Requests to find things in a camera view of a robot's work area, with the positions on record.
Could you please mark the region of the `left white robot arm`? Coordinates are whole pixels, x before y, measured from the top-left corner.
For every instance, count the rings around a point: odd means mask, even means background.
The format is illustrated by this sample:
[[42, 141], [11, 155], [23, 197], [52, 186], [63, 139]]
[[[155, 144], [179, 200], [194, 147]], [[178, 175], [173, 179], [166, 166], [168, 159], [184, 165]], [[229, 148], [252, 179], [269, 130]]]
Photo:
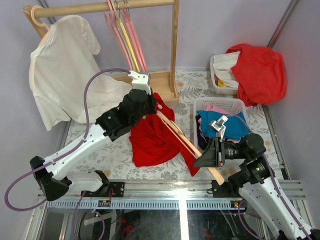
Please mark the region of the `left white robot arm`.
[[84, 135], [55, 154], [30, 160], [33, 176], [47, 201], [55, 201], [70, 192], [89, 192], [105, 197], [110, 181], [101, 170], [76, 173], [78, 162], [129, 133], [146, 115], [156, 113], [156, 99], [152, 90], [132, 89], [119, 104], [90, 125]]

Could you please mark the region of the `red t shirt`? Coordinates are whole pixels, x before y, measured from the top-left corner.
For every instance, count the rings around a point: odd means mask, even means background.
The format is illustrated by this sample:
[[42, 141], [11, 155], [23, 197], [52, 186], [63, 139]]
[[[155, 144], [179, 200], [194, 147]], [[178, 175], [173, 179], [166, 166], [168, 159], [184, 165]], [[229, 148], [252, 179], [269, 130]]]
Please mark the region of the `red t shirt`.
[[181, 154], [191, 176], [200, 170], [194, 167], [195, 158], [172, 132], [164, 125], [157, 114], [148, 114], [130, 131], [132, 161], [136, 167], [151, 167], [168, 162]]

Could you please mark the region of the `light wooden hanger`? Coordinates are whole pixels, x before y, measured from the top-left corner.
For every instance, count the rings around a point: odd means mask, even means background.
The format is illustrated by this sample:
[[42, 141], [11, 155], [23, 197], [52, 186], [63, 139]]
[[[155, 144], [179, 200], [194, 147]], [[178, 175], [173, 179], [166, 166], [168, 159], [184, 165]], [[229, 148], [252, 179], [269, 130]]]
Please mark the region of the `light wooden hanger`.
[[[176, 125], [174, 121], [169, 120], [159, 110], [156, 111], [156, 115], [196, 160], [202, 156], [202, 153], [186, 138], [183, 131]], [[210, 173], [213, 175], [214, 179], [220, 186], [225, 182], [225, 179], [215, 167], [208, 167], [207, 169], [210, 171]]]

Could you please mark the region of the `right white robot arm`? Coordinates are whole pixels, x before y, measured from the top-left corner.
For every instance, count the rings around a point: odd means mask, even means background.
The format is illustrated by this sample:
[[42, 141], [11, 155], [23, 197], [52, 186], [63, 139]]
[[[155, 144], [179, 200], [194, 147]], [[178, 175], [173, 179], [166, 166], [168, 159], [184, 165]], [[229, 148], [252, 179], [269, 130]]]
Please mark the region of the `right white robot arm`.
[[216, 168], [225, 160], [242, 159], [240, 170], [227, 181], [216, 179], [223, 196], [242, 197], [267, 224], [278, 240], [318, 240], [319, 229], [310, 226], [291, 204], [264, 158], [263, 138], [250, 133], [238, 143], [213, 137], [194, 167]]

